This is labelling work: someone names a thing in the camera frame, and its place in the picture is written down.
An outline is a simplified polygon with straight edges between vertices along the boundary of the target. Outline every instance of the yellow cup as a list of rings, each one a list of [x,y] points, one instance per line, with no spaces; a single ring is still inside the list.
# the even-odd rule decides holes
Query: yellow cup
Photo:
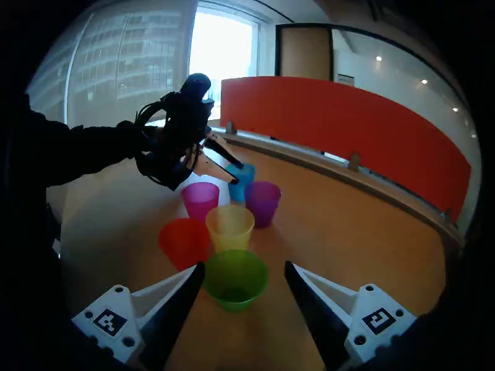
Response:
[[[206,227],[217,252],[246,250],[253,226],[253,214],[242,206],[216,207],[206,216]]]

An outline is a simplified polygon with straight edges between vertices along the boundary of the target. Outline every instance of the blue cup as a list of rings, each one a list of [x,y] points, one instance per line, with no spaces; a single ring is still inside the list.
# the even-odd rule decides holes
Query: blue cup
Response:
[[[234,201],[244,201],[244,187],[254,182],[256,168],[253,165],[245,163],[242,169],[238,169],[234,165],[229,164],[226,170],[239,179],[237,184],[228,185],[230,199]]]

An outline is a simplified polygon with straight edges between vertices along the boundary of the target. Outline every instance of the plastic cup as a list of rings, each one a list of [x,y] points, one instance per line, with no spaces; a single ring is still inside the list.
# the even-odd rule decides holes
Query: plastic cup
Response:
[[[190,184],[181,192],[189,217],[203,222],[208,212],[218,206],[219,195],[220,189],[208,182]]]
[[[254,181],[256,168],[253,165],[244,164],[242,169],[238,169],[234,165],[229,164],[226,170],[239,179],[237,184],[228,185],[230,199],[240,202],[244,201],[244,187]]]
[[[210,255],[208,229],[199,220],[171,221],[161,229],[158,243],[178,271],[206,262]]]
[[[227,250],[206,263],[204,288],[224,308],[243,310],[261,295],[268,283],[268,268],[254,253]]]
[[[254,215],[254,226],[264,228],[272,224],[273,216],[282,197],[278,186],[270,182],[254,182],[244,189],[246,207]]]
[[[217,252],[247,249],[253,226],[254,216],[242,206],[217,207],[206,216],[206,227]]]

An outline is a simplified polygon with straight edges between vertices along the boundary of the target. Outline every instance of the red cup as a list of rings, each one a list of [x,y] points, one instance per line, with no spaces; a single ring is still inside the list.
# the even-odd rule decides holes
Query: red cup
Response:
[[[181,196],[189,217],[204,222],[206,214],[218,206],[220,189],[212,183],[198,182],[184,188]]]
[[[178,271],[206,262],[210,256],[208,228],[199,220],[171,221],[161,229],[158,243]]]

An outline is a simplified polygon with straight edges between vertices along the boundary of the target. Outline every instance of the glass wall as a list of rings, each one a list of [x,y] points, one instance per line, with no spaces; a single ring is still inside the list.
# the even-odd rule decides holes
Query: glass wall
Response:
[[[465,230],[481,182],[480,148],[468,107],[441,76],[403,49],[338,26],[333,27],[332,37],[334,81],[345,81],[410,108],[450,138],[469,162],[470,184],[458,220],[459,228]]]

